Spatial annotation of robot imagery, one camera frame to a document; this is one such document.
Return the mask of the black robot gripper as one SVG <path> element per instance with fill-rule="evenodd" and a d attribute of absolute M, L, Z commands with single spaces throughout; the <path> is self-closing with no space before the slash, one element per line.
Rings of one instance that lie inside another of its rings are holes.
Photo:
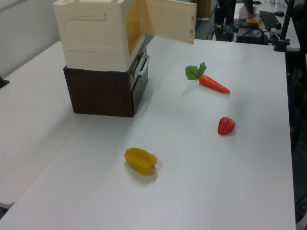
<path fill-rule="evenodd" d="M 221 7 L 216 7 L 214 11 L 214 23 L 215 24 L 224 24 L 224 9 Z"/>

